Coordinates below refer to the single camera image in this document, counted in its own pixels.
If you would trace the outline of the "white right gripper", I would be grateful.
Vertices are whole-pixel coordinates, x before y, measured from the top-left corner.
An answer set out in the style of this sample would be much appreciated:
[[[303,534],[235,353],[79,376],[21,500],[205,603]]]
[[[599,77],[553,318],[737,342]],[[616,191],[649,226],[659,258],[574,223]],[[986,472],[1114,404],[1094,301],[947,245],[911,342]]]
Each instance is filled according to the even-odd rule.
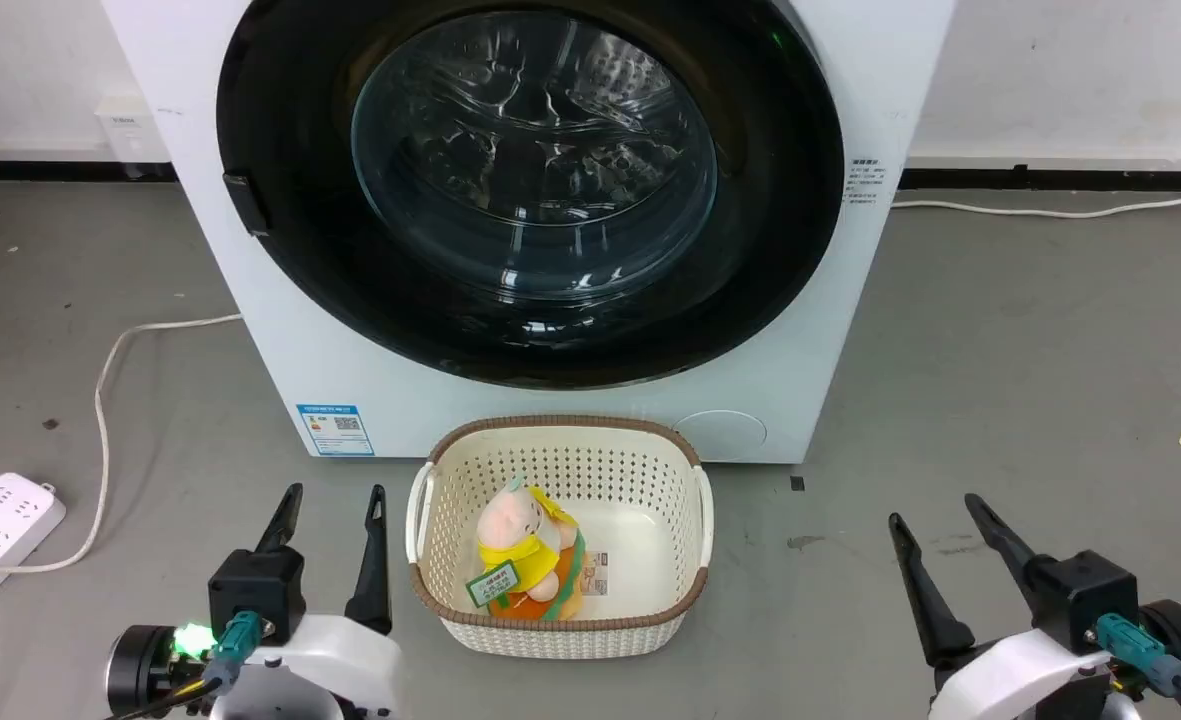
[[[1037,597],[1027,572],[1032,548],[979,495],[966,493],[964,503],[1022,596]],[[1100,648],[1079,656],[1046,633],[1029,630],[965,665],[976,652],[974,634],[929,578],[922,546],[900,513],[888,516],[888,530],[925,662],[933,670],[955,670],[929,702],[927,720],[1142,720],[1137,703],[1114,689],[1110,653]]]

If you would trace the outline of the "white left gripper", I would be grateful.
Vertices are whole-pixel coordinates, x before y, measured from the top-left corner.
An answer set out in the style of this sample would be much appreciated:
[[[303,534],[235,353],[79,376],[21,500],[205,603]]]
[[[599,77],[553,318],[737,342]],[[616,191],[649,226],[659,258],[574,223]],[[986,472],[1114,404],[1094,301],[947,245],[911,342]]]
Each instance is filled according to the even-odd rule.
[[[285,489],[255,554],[294,552],[305,496]],[[404,720],[404,657],[389,637],[386,495],[376,484],[363,516],[365,546],[344,616],[307,614],[282,647],[257,647],[230,689],[218,690],[209,720]]]

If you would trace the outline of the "white front-load washing machine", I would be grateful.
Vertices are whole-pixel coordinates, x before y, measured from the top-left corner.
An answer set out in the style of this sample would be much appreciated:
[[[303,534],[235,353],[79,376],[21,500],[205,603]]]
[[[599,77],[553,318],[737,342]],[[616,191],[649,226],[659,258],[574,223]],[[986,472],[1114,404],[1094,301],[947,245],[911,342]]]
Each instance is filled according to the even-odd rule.
[[[226,46],[252,1],[102,5],[305,447],[296,404],[357,406],[374,457],[425,457],[450,428],[494,415],[613,415],[672,428],[685,415],[733,410],[768,428],[751,462],[804,459],[959,0],[774,0],[818,60],[840,117],[831,246],[800,296],[740,346],[673,375],[589,390],[497,386],[394,354],[299,290],[246,233],[223,183],[215,100]],[[854,158],[886,161],[890,179],[877,205],[843,204]]]

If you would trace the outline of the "round black glass washer door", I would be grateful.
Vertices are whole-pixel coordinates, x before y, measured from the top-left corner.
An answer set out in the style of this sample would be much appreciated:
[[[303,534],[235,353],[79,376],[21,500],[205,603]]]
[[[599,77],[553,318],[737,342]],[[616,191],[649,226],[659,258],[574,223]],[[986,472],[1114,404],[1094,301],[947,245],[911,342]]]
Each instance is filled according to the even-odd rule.
[[[215,127],[299,290],[497,386],[709,364],[840,220],[840,117],[774,0],[253,0]]]

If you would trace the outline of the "blue energy label sticker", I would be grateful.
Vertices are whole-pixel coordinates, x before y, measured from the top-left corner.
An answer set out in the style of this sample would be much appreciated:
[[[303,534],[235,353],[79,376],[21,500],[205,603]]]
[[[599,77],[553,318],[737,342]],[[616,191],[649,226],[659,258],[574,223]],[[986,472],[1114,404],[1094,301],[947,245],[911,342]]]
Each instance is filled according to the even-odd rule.
[[[374,447],[354,405],[296,404],[306,447],[317,457],[374,457]]]

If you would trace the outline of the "green white doll tag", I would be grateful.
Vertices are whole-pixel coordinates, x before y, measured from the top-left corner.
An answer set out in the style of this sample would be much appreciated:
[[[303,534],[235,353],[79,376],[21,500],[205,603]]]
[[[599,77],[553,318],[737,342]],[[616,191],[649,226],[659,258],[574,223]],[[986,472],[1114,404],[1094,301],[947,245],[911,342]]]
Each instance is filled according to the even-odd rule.
[[[500,564],[487,569],[479,577],[468,580],[465,583],[468,597],[476,609],[484,609],[492,602],[502,602],[505,606],[508,593],[520,584],[520,577],[514,569],[511,559],[504,559]]]

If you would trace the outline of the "pink yellow plush doll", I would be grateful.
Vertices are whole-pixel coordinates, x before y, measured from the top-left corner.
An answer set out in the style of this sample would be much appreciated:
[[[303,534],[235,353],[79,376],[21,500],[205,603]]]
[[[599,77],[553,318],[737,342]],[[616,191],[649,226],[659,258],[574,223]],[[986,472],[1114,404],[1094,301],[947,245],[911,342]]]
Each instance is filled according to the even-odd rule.
[[[522,477],[509,480],[479,513],[476,542],[482,572],[511,559],[520,577],[505,606],[498,601],[484,607],[494,618],[559,623],[581,610],[583,534],[543,489],[527,486]]]

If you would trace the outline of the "round white filter cover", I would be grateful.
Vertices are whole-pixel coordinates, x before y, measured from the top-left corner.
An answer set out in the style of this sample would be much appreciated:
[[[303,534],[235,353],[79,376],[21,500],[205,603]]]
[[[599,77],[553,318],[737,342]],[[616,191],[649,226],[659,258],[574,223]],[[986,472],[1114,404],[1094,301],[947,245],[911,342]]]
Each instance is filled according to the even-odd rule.
[[[768,437],[766,425],[755,415],[733,410],[705,410],[672,425],[703,462],[751,462]]]

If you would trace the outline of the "cream perforated laundry basket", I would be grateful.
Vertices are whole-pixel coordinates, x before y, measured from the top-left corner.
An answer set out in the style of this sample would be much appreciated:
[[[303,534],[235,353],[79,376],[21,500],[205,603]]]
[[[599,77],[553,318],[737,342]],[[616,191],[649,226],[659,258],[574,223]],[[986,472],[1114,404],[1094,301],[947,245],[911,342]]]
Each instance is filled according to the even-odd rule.
[[[465,583],[482,572],[476,524],[514,477],[578,521],[587,551],[611,555],[609,593],[575,618],[494,618]],[[654,421],[613,415],[503,415],[454,428],[407,500],[413,591],[454,639],[514,659],[602,660],[657,652],[706,584],[712,487],[698,452]]]

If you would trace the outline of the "black baseboard strip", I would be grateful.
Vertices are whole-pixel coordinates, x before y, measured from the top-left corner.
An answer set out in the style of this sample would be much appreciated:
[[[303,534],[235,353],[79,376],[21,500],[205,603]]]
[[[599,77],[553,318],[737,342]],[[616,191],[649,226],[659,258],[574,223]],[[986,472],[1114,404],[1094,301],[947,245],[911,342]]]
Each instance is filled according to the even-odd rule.
[[[0,181],[54,183],[177,183],[169,163],[0,161]],[[1181,170],[906,169],[901,191],[997,190],[1181,192]]]

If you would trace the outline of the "small printed text sticker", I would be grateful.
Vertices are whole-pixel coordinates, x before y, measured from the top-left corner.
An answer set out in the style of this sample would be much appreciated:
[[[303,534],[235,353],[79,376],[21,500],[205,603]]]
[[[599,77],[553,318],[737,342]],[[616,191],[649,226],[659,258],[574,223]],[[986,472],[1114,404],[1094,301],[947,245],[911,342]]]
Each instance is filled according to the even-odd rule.
[[[849,207],[877,205],[885,197],[890,179],[886,161],[879,158],[854,158],[843,183],[843,204]]]

